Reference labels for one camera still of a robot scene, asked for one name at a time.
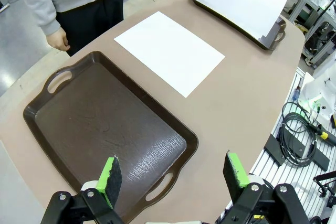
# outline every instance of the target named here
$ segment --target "brown tray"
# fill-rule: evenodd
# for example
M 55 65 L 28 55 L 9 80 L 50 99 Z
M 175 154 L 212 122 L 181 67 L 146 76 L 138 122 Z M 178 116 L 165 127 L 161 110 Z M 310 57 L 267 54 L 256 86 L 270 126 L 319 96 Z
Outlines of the brown tray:
M 71 79 L 50 93 L 51 82 L 67 71 Z M 108 157 L 119 157 L 122 186 L 115 210 L 124 222 L 172 189 L 198 147 L 194 133 L 97 51 L 53 73 L 24 119 L 76 191 L 99 178 Z M 147 201 L 168 173 L 167 186 Z
M 229 24 L 233 28 L 237 29 L 239 32 L 241 32 L 245 37 L 252 40 L 255 44 L 257 44 L 259 47 L 261 47 L 264 50 L 275 50 L 277 45 L 285 38 L 285 28 L 286 28 L 286 22 L 278 17 L 277 21 L 274 23 L 272 29 L 269 31 L 268 35 L 262 36 L 261 38 L 255 38 L 251 34 L 249 34 L 247 31 L 243 30 L 239 26 L 237 26 L 235 23 L 231 22 L 221 14 L 217 13 L 216 11 L 212 10 L 211 8 L 207 7 L 206 5 L 198 2 L 197 0 L 192 0 L 197 6 L 201 7 L 202 9 L 205 9 L 207 12 L 211 13 L 212 15 L 216 16 L 220 20 L 224 21 L 225 23 Z

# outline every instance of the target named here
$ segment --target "screw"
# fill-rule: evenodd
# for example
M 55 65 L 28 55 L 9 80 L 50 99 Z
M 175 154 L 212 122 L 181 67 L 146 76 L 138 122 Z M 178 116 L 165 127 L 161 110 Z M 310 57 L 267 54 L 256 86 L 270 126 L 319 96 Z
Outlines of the screw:
M 259 190 L 259 186 L 257 186 L 257 185 L 252 185 L 252 186 L 251 186 L 251 189 L 252 189 L 252 191 L 257 191 L 257 190 Z
M 286 186 L 280 186 L 280 192 L 282 192 L 282 193 L 287 192 L 287 187 Z

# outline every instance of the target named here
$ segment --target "scratched tray surface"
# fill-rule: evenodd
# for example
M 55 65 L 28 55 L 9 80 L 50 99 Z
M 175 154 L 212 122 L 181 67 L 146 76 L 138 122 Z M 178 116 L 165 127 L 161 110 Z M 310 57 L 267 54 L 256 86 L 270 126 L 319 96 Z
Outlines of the scratched tray surface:
M 66 71 L 71 79 L 49 93 L 52 80 Z M 100 52 L 54 73 L 26 107 L 24 119 L 76 191 L 99 178 L 108 157 L 119 158 L 116 212 L 125 222 L 167 194 L 198 146 L 188 128 Z M 147 201 L 168 173 L 168 185 Z
M 287 96 L 287 101 L 291 101 L 293 91 L 298 86 L 300 78 L 304 78 L 304 75 L 305 73 L 303 73 L 300 69 L 297 69 L 291 85 L 291 89 Z M 287 114 L 288 112 L 295 112 L 294 106 L 286 106 L 285 114 Z M 281 121 L 282 119 L 279 116 L 279 119 L 272 131 L 272 135 L 274 137 L 278 135 L 279 128 L 281 127 Z M 292 129 L 295 129 L 297 127 L 296 124 L 297 122 L 291 122 L 290 127 Z M 334 135 L 336 134 L 336 130 L 332 128 L 331 124 L 329 124 L 329 128 L 327 130 Z M 305 146 L 310 145 L 311 143 L 311 140 L 309 139 L 306 132 L 296 134 L 295 137 Z M 319 187 L 316 183 L 313 182 L 313 178 L 317 175 L 336 170 L 335 147 L 318 140 L 317 148 L 330 160 L 329 167 L 326 172 L 324 172 L 314 162 L 312 162 L 309 166 L 303 168 L 292 167 L 287 164 L 287 161 L 283 165 L 278 166 L 265 150 L 260 153 L 257 162 L 254 164 L 251 170 L 251 173 L 266 179 L 273 186 L 282 183 L 291 184 L 295 188 L 295 191 L 297 192 L 298 197 L 309 219 L 316 215 L 321 215 L 323 208 L 325 207 L 327 200 L 330 196 L 330 193 L 328 192 L 325 198 L 319 197 Z M 323 183 L 327 183 L 330 181 L 332 181 L 332 179 L 325 180 L 323 181 Z

